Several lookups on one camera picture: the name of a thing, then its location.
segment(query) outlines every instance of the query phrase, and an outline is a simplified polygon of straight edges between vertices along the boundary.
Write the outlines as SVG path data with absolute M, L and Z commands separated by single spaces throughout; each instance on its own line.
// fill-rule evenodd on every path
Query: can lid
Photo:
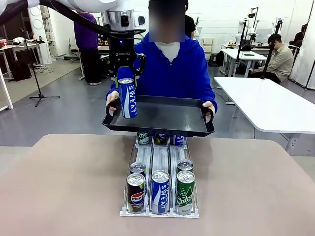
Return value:
M 130 171 L 132 173 L 141 173 L 145 171 L 146 165 L 141 162 L 134 162 L 130 165 Z
M 127 183 L 131 186 L 140 186 L 144 181 L 144 176 L 140 173 L 133 173 L 127 177 Z
M 169 174 L 163 170 L 154 171 L 152 174 L 152 180 L 157 183 L 165 183 L 169 180 Z
M 189 160 L 179 160 L 177 163 L 177 167 L 183 171 L 191 170 L 193 168 L 193 163 Z
M 120 84 L 129 84 L 131 82 L 133 82 L 133 79 L 129 79 L 129 78 L 118 80 L 118 83 L 120 83 Z
M 177 179 L 182 183 L 192 183 L 195 181 L 195 175 L 190 171 L 179 171 Z

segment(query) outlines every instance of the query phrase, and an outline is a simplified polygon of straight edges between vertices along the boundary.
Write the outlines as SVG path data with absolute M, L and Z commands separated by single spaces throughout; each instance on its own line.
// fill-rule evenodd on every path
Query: person in purple shirt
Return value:
M 96 23 L 96 19 L 88 12 L 77 11 L 77 13 Z M 98 34 L 78 23 L 74 23 L 75 40 L 81 52 L 85 80 L 89 85 L 101 83 L 98 56 Z

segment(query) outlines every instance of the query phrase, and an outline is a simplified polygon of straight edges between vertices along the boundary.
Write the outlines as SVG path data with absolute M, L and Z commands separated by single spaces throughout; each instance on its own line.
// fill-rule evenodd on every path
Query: can dispenser rack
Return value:
M 154 137 L 152 137 L 152 143 L 148 145 L 141 145 L 138 143 L 137 137 L 135 138 L 129 166 L 133 162 L 141 162 L 146 165 L 147 168 L 147 194 L 144 200 L 144 209 L 141 213 L 133 213 L 129 211 L 128 206 L 128 189 L 127 189 L 127 177 L 129 175 L 129 166 L 126 174 L 126 185 L 124 189 L 123 207 L 120 211 L 120 216 L 137 216 L 137 217 L 176 217 L 176 218 L 199 218 L 198 209 L 198 193 L 195 180 L 195 186 L 193 190 L 193 200 L 191 213 L 188 215 L 179 215 L 176 213 L 176 195 L 175 195 L 175 183 L 176 183 L 176 168 L 177 162 L 182 159 L 191 160 L 187 139 L 185 137 L 183 146 L 173 146 L 170 143 L 170 138 L 166 145 L 155 144 Z M 169 191 L 168 191 L 168 204 L 167 213 L 158 215 L 152 212 L 151 206 L 151 184 L 152 173 L 156 170 L 165 170 L 169 173 Z

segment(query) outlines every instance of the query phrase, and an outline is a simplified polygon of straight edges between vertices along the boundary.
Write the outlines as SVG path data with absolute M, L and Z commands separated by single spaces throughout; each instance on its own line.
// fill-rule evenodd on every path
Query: person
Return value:
M 301 47 L 302 46 L 302 42 L 303 42 L 303 39 L 304 39 L 304 36 L 305 36 L 305 32 L 306 32 L 307 26 L 308 26 L 308 24 L 302 25 L 301 32 L 296 34 L 296 36 L 294 38 L 294 41 L 290 42 L 291 45 L 294 45 L 296 47 Z
M 77 11 L 77 13 L 96 23 L 96 19 L 92 14 L 82 11 Z M 86 82 L 92 86 L 101 84 L 98 56 L 98 34 L 78 23 L 74 23 L 74 33 L 77 46 L 81 52 Z
M 268 39 L 268 44 L 269 47 L 274 47 L 276 52 L 269 62 L 265 78 L 280 84 L 287 79 L 291 73 L 293 68 L 293 54 L 292 51 L 282 43 L 281 35 L 279 34 L 271 35 Z M 254 70 L 251 77 L 260 78 L 264 68 L 263 66 L 258 68 L 258 70 Z
M 137 79 L 136 94 L 200 99 L 204 102 L 203 107 L 211 109 L 215 114 L 218 106 L 210 85 L 202 47 L 198 41 L 184 36 L 184 31 L 179 29 L 180 17 L 174 12 L 166 18 L 159 15 L 155 18 L 157 33 L 150 30 L 142 41 L 135 45 L 137 53 L 146 55 L 144 72 Z M 136 60 L 134 64 L 136 68 L 139 67 L 139 61 Z M 117 77 L 133 78 L 133 74 L 128 67 L 121 67 Z M 113 83 L 106 95 L 106 105 L 119 98 L 118 91 Z M 109 110 L 115 111 L 115 108 L 110 107 Z
M 188 0 L 185 0 L 185 13 L 188 10 Z M 194 37 L 196 30 L 195 22 L 193 21 L 193 18 L 185 14 L 185 35 L 187 35 L 188 38 Z

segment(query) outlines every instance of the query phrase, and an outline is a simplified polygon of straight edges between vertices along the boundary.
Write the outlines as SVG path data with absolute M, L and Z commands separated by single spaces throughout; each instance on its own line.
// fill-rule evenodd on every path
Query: hand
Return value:
M 202 106 L 212 110 L 213 111 L 213 115 L 216 113 L 216 109 L 215 109 L 214 105 L 212 104 L 212 102 L 205 102 L 204 104 L 202 104 Z M 206 114 L 206 123 L 208 123 L 210 120 L 211 120 L 210 112 L 207 112 L 207 114 Z
M 117 98 L 119 98 L 119 93 L 117 91 L 112 91 L 110 94 L 107 95 L 106 98 L 106 106 L 110 103 L 115 101 Z M 115 107 L 110 107 L 109 108 L 110 111 L 114 112 L 116 111 Z

